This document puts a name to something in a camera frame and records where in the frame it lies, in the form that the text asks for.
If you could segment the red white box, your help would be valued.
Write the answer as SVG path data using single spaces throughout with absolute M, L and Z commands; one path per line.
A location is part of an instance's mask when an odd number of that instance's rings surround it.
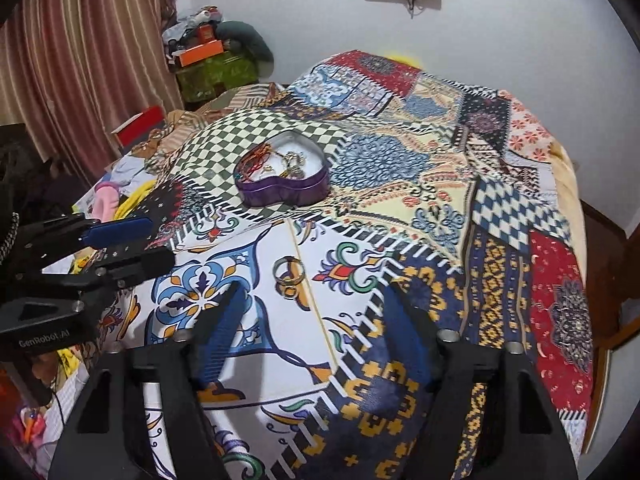
M 163 109 L 158 105 L 151 106 L 116 127 L 112 131 L 112 136 L 123 150 L 131 148 L 145 136 L 148 136 L 151 130 L 158 127 L 163 121 Z

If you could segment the purple heart-shaped tin box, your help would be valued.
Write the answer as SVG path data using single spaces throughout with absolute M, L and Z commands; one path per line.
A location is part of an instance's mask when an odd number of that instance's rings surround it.
M 329 161 L 309 136 L 285 129 L 241 156 L 233 182 L 247 207 L 309 206 L 329 194 Z

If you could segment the dark grey plush pillow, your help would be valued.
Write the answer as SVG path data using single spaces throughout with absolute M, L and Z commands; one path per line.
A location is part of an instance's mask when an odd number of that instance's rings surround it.
M 215 34 L 228 51 L 248 54 L 256 62 L 260 78 L 272 74 L 273 53 L 252 25 L 240 21 L 223 21 L 217 26 Z

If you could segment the green patterned covered stand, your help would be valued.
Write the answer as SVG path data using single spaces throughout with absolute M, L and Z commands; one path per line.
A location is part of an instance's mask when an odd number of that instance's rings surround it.
M 212 100 L 227 90 L 258 81 L 254 58 L 230 51 L 179 68 L 175 75 L 186 103 Z

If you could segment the striped brown orange blanket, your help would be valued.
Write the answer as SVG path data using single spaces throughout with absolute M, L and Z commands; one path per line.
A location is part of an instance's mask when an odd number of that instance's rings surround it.
M 206 102 L 194 112 L 173 110 L 146 136 L 134 144 L 129 153 L 137 158 L 150 159 L 154 155 L 168 156 L 216 120 L 236 110 L 264 104 L 284 90 L 282 84 L 261 82 L 225 91 L 216 99 Z

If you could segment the colourful patchwork bedspread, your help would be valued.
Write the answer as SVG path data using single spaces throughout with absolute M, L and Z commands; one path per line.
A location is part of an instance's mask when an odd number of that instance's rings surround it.
M 326 154 L 328 196 L 245 206 L 236 163 L 285 129 Z M 170 191 L 189 207 L 158 234 L 177 266 L 125 292 L 100 336 L 161 342 L 228 281 L 247 286 L 232 357 L 203 398 L 232 478 L 400 475 L 426 396 L 383 347 L 387 281 L 469 344 L 521 344 L 570 450 L 582 448 L 592 336 L 575 177 L 506 92 L 345 52 L 195 133 L 145 206 L 159 211 Z

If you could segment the pink cloth item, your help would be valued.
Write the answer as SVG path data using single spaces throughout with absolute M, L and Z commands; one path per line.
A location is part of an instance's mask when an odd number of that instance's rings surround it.
M 94 188 L 91 218 L 109 222 L 115 217 L 119 204 L 119 186 L 110 181 L 101 182 Z

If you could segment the orange box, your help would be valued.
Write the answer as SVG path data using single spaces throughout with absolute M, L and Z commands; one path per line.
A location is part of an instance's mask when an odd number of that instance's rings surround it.
M 186 67 L 206 60 L 206 58 L 212 58 L 222 52 L 224 52 L 224 44 L 220 40 L 212 40 L 206 42 L 206 44 L 198 44 L 186 50 L 176 51 L 172 57 L 177 65 Z

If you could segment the striped red brown curtain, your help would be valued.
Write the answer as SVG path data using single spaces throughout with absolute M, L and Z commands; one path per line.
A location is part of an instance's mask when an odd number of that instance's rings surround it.
M 181 107 L 162 33 L 177 0 L 16 0 L 1 26 L 1 121 L 91 183 L 114 162 L 113 130 Z

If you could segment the yellow plush toy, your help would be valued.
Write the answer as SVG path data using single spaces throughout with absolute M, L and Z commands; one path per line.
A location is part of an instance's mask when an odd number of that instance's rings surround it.
M 398 63 L 404 63 L 407 64 L 409 66 L 415 67 L 415 68 L 422 68 L 423 64 L 421 63 L 420 60 L 418 60 L 417 58 L 414 58 L 413 56 L 410 56 L 408 54 L 401 54 L 401 53 L 389 53 L 387 55 L 388 58 L 390 58 L 393 61 L 396 61 Z

